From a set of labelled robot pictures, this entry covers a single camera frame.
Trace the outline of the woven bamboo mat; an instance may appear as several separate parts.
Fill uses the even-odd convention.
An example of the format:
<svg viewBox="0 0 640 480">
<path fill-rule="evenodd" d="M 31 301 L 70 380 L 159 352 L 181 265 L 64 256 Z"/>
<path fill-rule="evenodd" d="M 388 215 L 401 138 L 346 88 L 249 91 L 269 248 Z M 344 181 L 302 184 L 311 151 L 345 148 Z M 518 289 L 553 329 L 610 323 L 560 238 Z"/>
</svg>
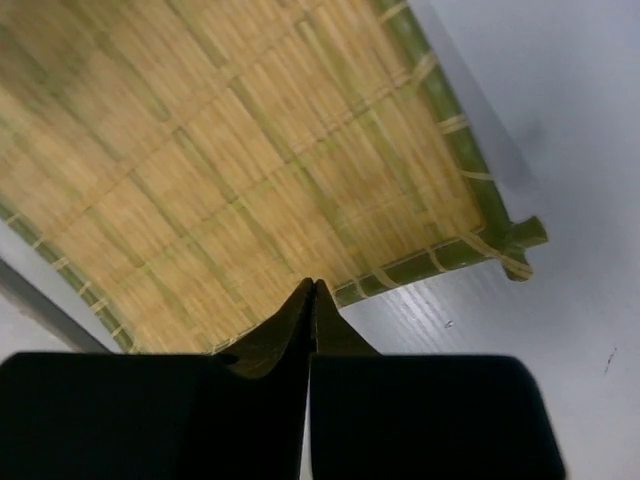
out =
<svg viewBox="0 0 640 480">
<path fill-rule="evenodd" d="M 125 352 L 214 352 L 304 278 L 339 306 L 531 274 L 405 1 L 5 1 L 1 219 Z"/>
</svg>

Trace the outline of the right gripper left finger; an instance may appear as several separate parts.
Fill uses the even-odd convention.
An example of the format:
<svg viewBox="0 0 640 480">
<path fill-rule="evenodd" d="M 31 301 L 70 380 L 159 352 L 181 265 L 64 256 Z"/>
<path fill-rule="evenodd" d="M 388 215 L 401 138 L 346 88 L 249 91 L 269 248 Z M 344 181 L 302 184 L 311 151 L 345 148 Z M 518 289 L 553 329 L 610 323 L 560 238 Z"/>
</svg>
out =
<svg viewBox="0 0 640 480">
<path fill-rule="evenodd" d="M 215 355 L 20 352 L 1 366 L 5 479 L 295 479 L 314 283 Z"/>
</svg>

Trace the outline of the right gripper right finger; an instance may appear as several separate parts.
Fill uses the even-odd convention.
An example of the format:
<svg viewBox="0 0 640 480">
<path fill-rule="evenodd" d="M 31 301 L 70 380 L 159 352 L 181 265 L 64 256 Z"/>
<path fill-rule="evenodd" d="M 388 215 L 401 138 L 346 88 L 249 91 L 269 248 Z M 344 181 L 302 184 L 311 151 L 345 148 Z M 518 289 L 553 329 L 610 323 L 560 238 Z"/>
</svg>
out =
<svg viewBox="0 0 640 480">
<path fill-rule="evenodd" d="M 539 386 L 504 355 L 383 355 L 315 285 L 316 479 L 563 479 Z"/>
</svg>

